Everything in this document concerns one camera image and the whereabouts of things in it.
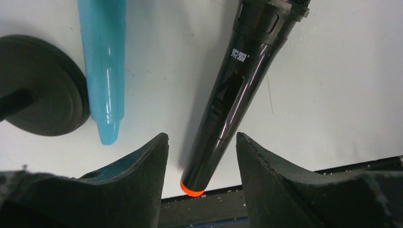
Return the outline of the blue microphone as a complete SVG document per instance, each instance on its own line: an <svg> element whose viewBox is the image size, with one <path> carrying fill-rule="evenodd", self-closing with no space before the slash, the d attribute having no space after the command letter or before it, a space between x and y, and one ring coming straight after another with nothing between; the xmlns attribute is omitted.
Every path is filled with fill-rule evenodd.
<svg viewBox="0 0 403 228"><path fill-rule="evenodd" d="M113 144L125 114L125 0L77 2L91 118Z"/></svg>

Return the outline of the black microphone orange tip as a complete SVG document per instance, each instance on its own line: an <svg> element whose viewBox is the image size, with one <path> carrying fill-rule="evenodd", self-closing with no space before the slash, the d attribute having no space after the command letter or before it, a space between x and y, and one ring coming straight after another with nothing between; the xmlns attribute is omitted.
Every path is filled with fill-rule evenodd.
<svg viewBox="0 0 403 228"><path fill-rule="evenodd" d="M276 54L308 0L241 0L230 41L193 141L180 187L202 195Z"/></svg>

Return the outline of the black microphone stand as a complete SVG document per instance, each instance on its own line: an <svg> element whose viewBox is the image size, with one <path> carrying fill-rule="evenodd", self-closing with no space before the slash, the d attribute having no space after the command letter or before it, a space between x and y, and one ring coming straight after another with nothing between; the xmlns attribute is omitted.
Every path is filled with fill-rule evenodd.
<svg viewBox="0 0 403 228"><path fill-rule="evenodd" d="M36 135L60 136L89 116L86 78L65 52L33 36L1 37L1 121Z"/></svg>

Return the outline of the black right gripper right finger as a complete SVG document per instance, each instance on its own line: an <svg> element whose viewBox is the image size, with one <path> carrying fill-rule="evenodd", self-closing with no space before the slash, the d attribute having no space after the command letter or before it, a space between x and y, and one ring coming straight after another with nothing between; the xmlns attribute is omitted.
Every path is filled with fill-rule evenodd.
<svg viewBox="0 0 403 228"><path fill-rule="evenodd" d="M401 156L309 171L244 133L236 152L252 228L400 228Z"/></svg>

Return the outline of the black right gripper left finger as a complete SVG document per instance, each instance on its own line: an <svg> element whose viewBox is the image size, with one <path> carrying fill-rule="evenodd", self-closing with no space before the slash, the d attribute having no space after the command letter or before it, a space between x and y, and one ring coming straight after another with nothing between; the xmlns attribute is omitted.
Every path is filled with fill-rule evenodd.
<svg viewBox="0 0 403 228"><path fill-rule="evenodd" d="M168 158L168 135L80 178L0 174L3 228L155 228Z"/></svg>

